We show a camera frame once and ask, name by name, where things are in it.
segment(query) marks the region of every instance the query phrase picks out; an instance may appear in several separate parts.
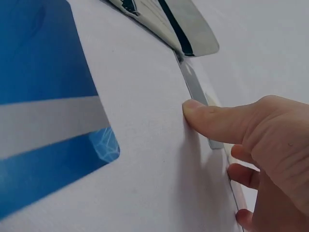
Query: knuckle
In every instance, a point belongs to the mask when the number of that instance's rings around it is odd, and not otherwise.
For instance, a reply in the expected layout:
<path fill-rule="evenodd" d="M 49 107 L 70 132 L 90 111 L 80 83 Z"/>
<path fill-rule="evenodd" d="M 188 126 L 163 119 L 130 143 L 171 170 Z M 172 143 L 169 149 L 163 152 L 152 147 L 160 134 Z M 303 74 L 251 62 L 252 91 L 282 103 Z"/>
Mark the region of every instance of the knuckle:
<path fill-rule="evenodd" d="M 281 100 L 281 97 L 275 95 L 267 95 L 262 97 L 260 100 L 257 101 L 260 105 L 266 106 L 276 106 L 278 102 Z"/>

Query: white surface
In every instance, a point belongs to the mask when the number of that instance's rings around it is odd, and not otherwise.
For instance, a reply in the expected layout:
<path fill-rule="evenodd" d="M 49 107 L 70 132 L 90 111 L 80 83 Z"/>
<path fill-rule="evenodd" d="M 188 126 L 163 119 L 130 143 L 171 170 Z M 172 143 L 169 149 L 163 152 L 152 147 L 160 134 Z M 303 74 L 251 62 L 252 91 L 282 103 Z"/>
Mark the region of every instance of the white surface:
<path fill-rule="evenodd" d="M 309 1 L 193 1 L 220 44 L 198 59 L 223 106 L 268 94 L 309 103 Z M 253 210 L 256 193 L 244 190 Z"/>
<path fill-rule="evenodd" d="M 173 52 L 98 0 L 71 0 L 120 158 L 11 215 L 2 232 L 239 232 L 227 159 L 191 131 Z"/>

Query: blue pattern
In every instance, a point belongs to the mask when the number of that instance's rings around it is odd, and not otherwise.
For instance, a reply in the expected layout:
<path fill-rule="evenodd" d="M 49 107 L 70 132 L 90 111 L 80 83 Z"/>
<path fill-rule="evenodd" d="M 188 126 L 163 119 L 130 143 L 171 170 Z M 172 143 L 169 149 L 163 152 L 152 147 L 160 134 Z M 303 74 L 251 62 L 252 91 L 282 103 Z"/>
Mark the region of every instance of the blue pattern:
<path fill-rule="evenodd" d="M 98 95 L 65 0 L 0 1 L 0 48 L 0 105 Z M 0 160 L 0 219 L 119 154 L 105 128 Z"/>
<path fill-rule="evenodd" d="M 0 21 L 0 104 L 98 94 L 65 0 L 2 0 Z"/>

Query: skin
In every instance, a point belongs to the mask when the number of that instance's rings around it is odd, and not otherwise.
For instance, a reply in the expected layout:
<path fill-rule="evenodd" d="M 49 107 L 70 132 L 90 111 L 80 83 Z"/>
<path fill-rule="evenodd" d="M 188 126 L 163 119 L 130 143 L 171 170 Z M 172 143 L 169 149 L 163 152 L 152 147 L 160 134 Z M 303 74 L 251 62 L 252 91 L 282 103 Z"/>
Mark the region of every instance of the skin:
<path fill-rule="evenodd" d="M 249 232 L 309 231 L 309 105 L 277 96 L 234 108 L 183 104 L 189 125 L 202 135 L 235 144 L 233 157 L 260 172 L 231 164 L 231 180 L 258 191 L 254 212 L 237 222 Z"/>

